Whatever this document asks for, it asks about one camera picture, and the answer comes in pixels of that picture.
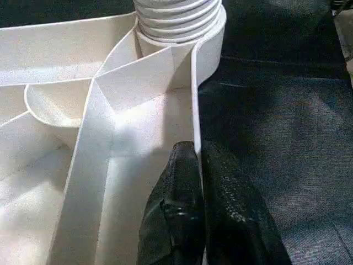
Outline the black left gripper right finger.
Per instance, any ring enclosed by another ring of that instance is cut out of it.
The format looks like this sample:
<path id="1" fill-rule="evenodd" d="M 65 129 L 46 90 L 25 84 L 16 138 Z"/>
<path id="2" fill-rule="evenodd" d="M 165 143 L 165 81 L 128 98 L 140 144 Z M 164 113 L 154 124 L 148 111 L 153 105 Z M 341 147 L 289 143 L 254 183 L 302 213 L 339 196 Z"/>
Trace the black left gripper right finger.
<path id="1" fill-rule="evenodd" d="M 202 143 L 209 264 L 291 264 L 260 192 L 226 147 Z"/>

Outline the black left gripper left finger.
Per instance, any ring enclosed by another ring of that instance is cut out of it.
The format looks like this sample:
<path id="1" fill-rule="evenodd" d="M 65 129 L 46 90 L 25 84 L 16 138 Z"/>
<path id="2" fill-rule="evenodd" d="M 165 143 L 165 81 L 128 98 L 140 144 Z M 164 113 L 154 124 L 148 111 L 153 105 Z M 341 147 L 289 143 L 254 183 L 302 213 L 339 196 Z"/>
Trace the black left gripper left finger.
<path id="1" fill-rule="evenodd" d="M 192 141 L 173 146 L 147 200 L 138 239 L 137 264 L 202 264 L 205 210 Z"/>

